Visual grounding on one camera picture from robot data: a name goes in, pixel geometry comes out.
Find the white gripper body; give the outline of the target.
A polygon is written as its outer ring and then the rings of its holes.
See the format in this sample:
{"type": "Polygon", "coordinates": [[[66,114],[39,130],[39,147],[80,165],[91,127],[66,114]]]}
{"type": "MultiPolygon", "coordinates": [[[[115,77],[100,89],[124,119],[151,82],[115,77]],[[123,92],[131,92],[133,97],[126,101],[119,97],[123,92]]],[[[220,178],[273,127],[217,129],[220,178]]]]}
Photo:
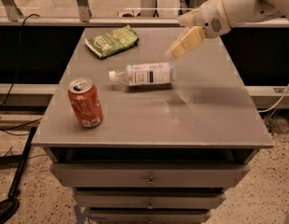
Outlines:
{"type": "Polygon", "coordinates": [[[194,22],[203,29],[207,38],[215,38],[227,34],[231,30],[224,0],[204,2],[197,9],[194,22]]]}

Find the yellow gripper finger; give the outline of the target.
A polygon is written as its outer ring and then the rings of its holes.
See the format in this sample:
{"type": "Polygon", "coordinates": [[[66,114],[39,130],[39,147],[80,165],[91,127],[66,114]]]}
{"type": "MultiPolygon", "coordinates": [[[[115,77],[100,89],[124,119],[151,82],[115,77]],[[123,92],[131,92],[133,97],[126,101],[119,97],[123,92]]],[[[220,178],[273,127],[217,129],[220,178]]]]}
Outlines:
{"type": "Polygon", "coordinates": [[[198,10],[192,9],[191,11],[179,16],[177,18],[177,21],[179,22],[180,25],[184,27],[193,27],[197,25],[197,20],[196,20],[196,15],[197,15],[198,10]]]}
{"type": "Polygon", "coordinates": [[[205,37],[206,34],[200,26],[186,28],[171,44],[170,48],[166,51],[166,56],[172,61],[176,60],[200,46],[205,37]]]}

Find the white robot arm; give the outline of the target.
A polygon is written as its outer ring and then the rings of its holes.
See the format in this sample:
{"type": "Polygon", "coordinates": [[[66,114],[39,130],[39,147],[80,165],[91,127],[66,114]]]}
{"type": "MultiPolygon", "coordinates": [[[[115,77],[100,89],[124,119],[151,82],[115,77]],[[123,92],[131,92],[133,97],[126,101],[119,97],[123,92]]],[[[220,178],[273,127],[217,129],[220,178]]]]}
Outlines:
{"type": "Polygon", "coordinates": [[[200,46],[205,38],[216,38],[246,22],[269,21],[284,16],[289,22],[289,0],[208,0],[177,18],[185,30],[166,51],[176,60],[200,46]]]}

